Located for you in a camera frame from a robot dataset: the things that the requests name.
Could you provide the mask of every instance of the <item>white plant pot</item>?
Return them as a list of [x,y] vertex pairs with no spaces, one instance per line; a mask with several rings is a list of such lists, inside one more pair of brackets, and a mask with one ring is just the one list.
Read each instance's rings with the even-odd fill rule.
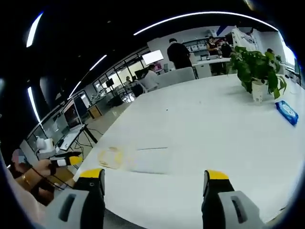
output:
[[252,97],[256,104],[261,104],[263,98],[268,94],[267,81],[262,83],[260,80],[252,81]]

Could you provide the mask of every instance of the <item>green leaves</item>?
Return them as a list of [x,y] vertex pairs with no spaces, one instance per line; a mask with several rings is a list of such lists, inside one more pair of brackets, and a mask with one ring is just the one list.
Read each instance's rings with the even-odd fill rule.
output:
[[277,59],[277,61],[282,62],[282,57],[280,55],[275,56],[275,58]]
[[286,88],[287,88],[287,83],[282,76],[278,76],[278,78],[280,80],[280,90],[284,89],[284,91],[283,91],[283,94],[284,94],[286,91]]
[[247,51],[246,47],[240,47],[240,46],[235,46],[234,50],[235,50],[235,52],[245,52],[245,51]]
[[278,84],[277,76],[274,71],[268,72],[268,81],[269,81],[268,90],[270,92],[273,92],[274,89],[277,88],[277,84]]
[[277,99],[278,97],[280,97],[280,92],[277,88],[274,89],[273,95],[274,95],[274,99]]
[[230,64],[237,70],[237,77],[247,92],[252,92],[253,80],[267,80],[268,91],[273,92],[276,99],[280,96],[280,90],[284,89],[284,93],[287,87],[285,79],[276,75],[280,70],[278,61],[278,56],[275,57],[272,53],[266,52],[263,55],[260,51],[249,52],[245,47],[236,46],[231,53]]

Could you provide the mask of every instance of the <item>laptop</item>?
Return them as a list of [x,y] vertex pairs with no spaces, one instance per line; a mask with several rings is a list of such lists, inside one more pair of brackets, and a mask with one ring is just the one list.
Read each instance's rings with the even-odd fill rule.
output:
[[63,143],[59,147],[59,149],[67,151],[73,141],[80,134],[81,129],[83,128],[83,123],[81,122],[81,118],[77,112],[74,100],[72,99],[66,107],[63,109],[63,114],[66,118],[68,124],[68,134],[65,136]]

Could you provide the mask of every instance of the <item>blue wipes package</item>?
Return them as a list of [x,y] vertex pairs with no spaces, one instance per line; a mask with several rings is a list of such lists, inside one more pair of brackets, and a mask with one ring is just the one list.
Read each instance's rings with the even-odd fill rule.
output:
[[285,102],[279,101],[275,103],[277,110],[291,123],[291,125],[295,125],[299,118],[299,115]]

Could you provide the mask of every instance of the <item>ceiling light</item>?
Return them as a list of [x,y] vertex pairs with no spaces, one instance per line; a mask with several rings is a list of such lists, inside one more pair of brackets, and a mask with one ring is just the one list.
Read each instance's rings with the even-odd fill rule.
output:
[[31,28],[30,28],[30,32],[29,32],[29,36],[28,36],[28,41],[27,41],[27,48],[30,47],[33,44],[33,40],[34,40],[34,36],[35,36],[35,32],[38,26],[38,22],[42,16],[43,12],[36,18],[36,20],[33,22]]
[[187,17],[187,16],[201,15],[201,14],[229,14],[229,15],[234,15],[234,16],[241,16],[241,17],[245,17],[245,18],[249,18],[249,19],[258,21],[258,22],[260,22],[260,23],[262,23],[262,24],[265,24],[265,25],[271,27],[272,29],[278,31],[278,29],[277,29],[276,27],[274,27],[274,26],[268,24],[267,22],[264,22],[264,21],[262,21],[262,20],[259,20],[259,19],[257,19],[257,18],[253,18],[253,17],[247,16],[247,15],[243,15],[243,14],[240,14],[240,13],[221,12],[221,11],[207,11],[207,12],[187,13],[187,14],[179,15],[179,16],[172,17],[172,18],[169,18],[169,19],[165,19],[165,20],[163,20],[163,21],[160,21],[160,22],[157,22],[157,23],[155,23],[155,24],[152,24],[152,25],[150,25],[150,26],[148,26],[148,27],[146,27],[146,28],[144,28],[144,29],[142,29],[142,30],[140,30],[140,31],[137,31],[137,32],[134,34],[134,36],[135,36],[135,35],[138,35],[139,33],[143,32],[143,31],[145,31],[145,30],[147,30],[147,29],[150,29],[150,28],[152,28],[152,27],[154,27],[154,26],[156,26],[156,25],[160,25],[160,24],[162,24],[162,23],[164,23],[164,22],[167,22],[167,21],[175,20],[175,19],[178,19],[178,18],[184,18],[184,17]]
[[71,92],[71,94],[69,95],[69,98],[68,98],[68,99],[71,99],[72,94],[74,93],[74,91],[76,90],[76,88],[77,88],[80,84],[81,84],[81,81],[79,81],[79,82],[77,83],[77,85],[75,86],[75,88],[73,89],[73,91]]
[[33,92],[32,92],[31,87],[28,88],[28,94],[29,94],[30,103],[32,104],[32,108],[33,108],[33,111],[34,111],[35,116],[37,118],[37,121],[40,123],[40,118],[39,118],[39,115],[38,115],[38,112],[37,112],[37,109],[36,109],[36,105],[35,105],[35,102],[34,102],[34,97],[33,97]]
[[101,62],[103,59],[105,59],[106,56],[107,56],[107,55],[104,55],[102,58],[100,58],[99,61],[97,61],[97,63],[95,63],[95,65],[90,69],[90,71],[91,71],[93,68],[95,68],[95,66],[98,65],[99,62]]

